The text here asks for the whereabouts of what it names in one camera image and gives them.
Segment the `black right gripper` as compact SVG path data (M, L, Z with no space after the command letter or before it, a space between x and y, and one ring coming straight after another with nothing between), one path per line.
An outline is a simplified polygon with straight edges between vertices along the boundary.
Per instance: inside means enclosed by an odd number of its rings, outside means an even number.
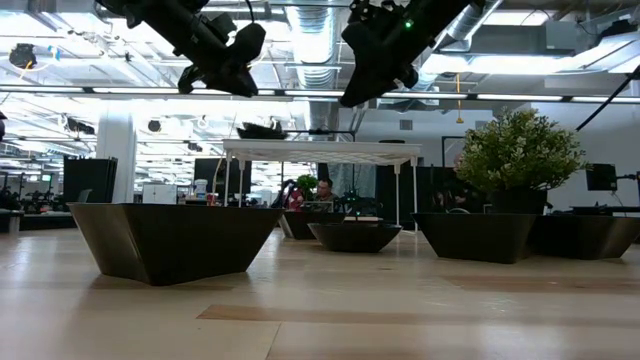
M435 44L436 37L470 0L352 0L342 39L352 49L355 68L339 103L354 107L395 88L417 82L413 61Z

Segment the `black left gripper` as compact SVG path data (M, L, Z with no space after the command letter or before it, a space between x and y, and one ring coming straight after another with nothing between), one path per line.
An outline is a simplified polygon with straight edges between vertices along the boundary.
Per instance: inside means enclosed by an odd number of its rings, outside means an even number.
M228 13L219 13L213 18L200 14L198 20L194 30L200 48L197 63L204 73L206 87L244 97L255 96L258 89L249 72L250 62L234 59L229 50L241 29ZM180 94L190 94L194 83L201 80L198 67L192 64L183 70L177 83Z

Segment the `black leaf-shaped mini plate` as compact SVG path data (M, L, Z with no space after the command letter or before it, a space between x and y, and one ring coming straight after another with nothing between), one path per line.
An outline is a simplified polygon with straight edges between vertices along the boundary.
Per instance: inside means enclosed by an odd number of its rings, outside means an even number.
M285 140L288 137L279 122L273 122L269 127L244 122L243 127L237 127L236 131L241 139Z
M378 253L402 230L374 222L309 223L308 228L326 249L347 253Z

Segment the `black square mini plate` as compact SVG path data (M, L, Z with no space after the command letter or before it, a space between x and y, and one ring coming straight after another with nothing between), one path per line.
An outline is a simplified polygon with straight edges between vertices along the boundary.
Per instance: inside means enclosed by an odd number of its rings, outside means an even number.
M281 209L71 203L103 275L169 286L248 269Z
M342 223L342 213L323 212L285 212L278 221L286 238L294 240L314 240L309 228L310 223Z
M640 235L640 218L546 215L536 219L528 242L539 255L580 260L620 258Z
M529 254L536 215L413 213L438 257L514 264Z

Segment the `long linear light bar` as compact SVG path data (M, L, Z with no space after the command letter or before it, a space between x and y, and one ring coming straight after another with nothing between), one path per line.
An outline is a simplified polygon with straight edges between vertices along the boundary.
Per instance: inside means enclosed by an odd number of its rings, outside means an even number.
M128 96L130 98L220 98L247 100L247 97L230 93L196 88L190 94L180 94L176 88L163 87L77 87L77 86L21 86L0 85L1 93L52 94L77 96ZM260 89L251 99L302 99L337 100L343 95L342 91L315 92L307 94L302 90ZM527 95L527 94L491 94L491 93L461 93L455 92L388 92L380 96L383 100L453 100L457 101L498 101L498 102L544 102L544 103L576 103L603 104L608 101L614 105L640 105L640 96L586 96L586 95Z

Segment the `black screen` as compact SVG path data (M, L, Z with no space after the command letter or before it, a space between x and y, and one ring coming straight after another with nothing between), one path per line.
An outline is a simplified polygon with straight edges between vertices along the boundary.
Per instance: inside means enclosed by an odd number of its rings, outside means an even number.
M244 170L240 171L240 163L233 158L227 166L223 158L198 158L195 160L194 179L206 180L207 191L216 193L220 200L226 197L225 189L232 196L242 193L246 196L251 192L252 162L246 161Z

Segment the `white square column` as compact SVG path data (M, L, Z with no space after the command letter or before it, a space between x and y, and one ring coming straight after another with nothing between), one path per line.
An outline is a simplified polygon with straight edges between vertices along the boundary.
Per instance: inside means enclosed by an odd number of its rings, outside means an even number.
M117 160L113 203L134 198L137 132L132 112L124 105L110 105L101 112L97 132L97 158Z

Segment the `person at desk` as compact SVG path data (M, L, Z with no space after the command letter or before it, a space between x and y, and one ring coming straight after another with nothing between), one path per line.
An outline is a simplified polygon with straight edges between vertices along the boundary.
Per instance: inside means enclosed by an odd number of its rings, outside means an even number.
M333 181L330 178L320 179L317 184L315 201L333 202L337 198L333 192Z

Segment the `white cabinet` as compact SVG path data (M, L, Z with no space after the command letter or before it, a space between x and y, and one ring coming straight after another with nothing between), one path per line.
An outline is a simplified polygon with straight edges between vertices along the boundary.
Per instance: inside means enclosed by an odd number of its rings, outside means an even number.
M142 202L144 204L175 205L178 191L176 185L144 184L142 190Z

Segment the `seated person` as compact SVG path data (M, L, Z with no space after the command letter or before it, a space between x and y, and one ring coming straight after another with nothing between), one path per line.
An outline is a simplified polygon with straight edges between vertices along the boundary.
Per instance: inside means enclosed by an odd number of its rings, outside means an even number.
M461 164L462 155L454 157L454 179L450 184L450 196L452 208L464 209L469 213L480 213L482 211L483 200L481 194L469 183L458 178L458 170Z

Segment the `black partition panel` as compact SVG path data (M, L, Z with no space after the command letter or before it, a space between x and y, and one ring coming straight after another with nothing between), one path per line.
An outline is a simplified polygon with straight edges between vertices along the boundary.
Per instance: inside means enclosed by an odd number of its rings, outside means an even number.
M377 216L384 223L396 223L413 229L411 214L417 212L443 212L445 196L450 196L457 177L452 168L416 166L409 162L400 166L395 174L393 165L377 166L375 172L375 198L379 205Z
M69 158L63 161L65 203L111 203L118 160L116 158Z

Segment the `artificial plant in black pot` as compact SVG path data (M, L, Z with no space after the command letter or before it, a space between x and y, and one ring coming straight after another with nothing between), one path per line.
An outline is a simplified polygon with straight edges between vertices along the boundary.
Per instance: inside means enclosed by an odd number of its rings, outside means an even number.
M585 167L575 132L535 109L505 110L466 132L456 175L487 195L493 213L541 215L548 192Z

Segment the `black monitor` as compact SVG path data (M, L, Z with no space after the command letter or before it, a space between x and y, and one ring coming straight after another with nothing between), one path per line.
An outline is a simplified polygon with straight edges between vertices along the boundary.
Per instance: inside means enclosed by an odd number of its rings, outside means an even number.
M616 191L618 177L613 164L592 163L585 169L589 191Z

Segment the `silver spiral air duct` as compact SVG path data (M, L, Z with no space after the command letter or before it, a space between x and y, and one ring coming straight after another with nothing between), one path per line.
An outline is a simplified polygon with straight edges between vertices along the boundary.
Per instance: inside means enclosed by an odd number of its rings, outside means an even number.
M292 6L285 9L292 34L292 52L298 87L312 91L335 90L339 70L336 9L322 6Z
M437 37L428 60L442 50L458 53L468 52L473 35L503 0L479 0L482 5L468 5Z

